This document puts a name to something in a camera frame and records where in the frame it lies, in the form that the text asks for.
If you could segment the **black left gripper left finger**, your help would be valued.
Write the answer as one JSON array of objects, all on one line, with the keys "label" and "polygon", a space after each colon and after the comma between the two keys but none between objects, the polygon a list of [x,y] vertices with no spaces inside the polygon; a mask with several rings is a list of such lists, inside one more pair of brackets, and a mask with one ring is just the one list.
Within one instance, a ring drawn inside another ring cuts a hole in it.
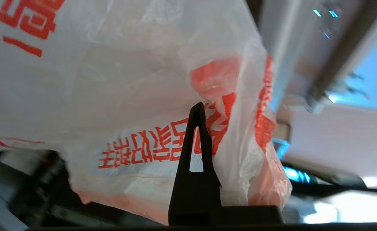
[{"label": "black left gripper left finger", "polygon": [[[209,225],[212,210],[221,207],[220,182],[212,160],[212,139],[206,128],[204,104],[190,109],[180,160],[169,204],[169,225]],[[200,133],[203,171],[190,171],[195,129]]]}]

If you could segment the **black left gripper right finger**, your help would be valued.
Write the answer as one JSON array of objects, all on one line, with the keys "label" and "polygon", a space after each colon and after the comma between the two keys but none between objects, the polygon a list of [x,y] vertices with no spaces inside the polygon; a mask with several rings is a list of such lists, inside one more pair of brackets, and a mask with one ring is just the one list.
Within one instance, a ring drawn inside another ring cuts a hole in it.
[{"label": "black left gripper right finger", "polygon": [[223,225],[279,225],[284,223],[282,213],[276,206],[222,207]]}]

